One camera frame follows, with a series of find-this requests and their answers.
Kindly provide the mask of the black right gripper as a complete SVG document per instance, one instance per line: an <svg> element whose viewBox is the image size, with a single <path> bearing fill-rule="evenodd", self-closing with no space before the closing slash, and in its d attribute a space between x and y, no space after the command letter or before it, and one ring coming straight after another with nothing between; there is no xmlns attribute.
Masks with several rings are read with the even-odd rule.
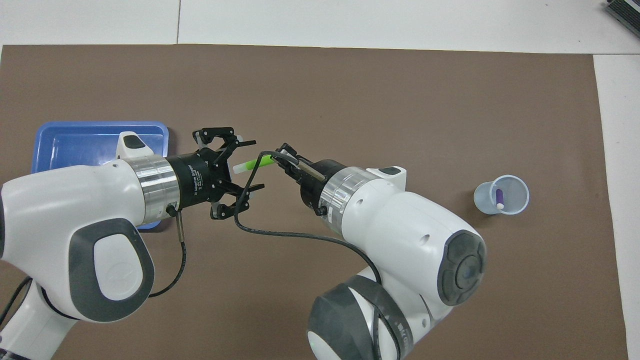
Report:
<svg viewBox="0 0 640 360"><path fill-rule="evenodd" d="M297 157L297 151L295 151L288 143L283 143L279 148L277 148L276 152L281 154L281 156L276 157L277 162L299 163L301 161L325 177L324 180L320 181L308 173L304 173L295 165L282 166L285 174L296 183L300 184L302 203L304 203L306 207L312 209L315 215L327 215L327 206L320 205L322 190L327 182L329 182L336 173L345 169L346 166L333 159L323 159L317 162L311 162L308 159L299 159Z"/></svg>

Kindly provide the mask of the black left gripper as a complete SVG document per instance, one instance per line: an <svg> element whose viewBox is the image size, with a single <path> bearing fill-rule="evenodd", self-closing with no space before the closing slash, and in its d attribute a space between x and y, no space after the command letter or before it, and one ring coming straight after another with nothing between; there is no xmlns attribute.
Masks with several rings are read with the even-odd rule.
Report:
<svg viewBox="0 0 640 360"><path fill-rule="evenodd" d="M166 157L177 178L179 205L177 210L211 202L210 218L224 220L250 208L250 194L265 188L264 184L250 186L243 199L243 187L232 182L228 159L235 149L253 146L256 140L239 139L232 127L206 127L195 130L192 137L198 145L193 153L183 153ZM203 150L215 138L223 141L217 150ZM224 195L235 197L234 203L221 203Z"/></svg>

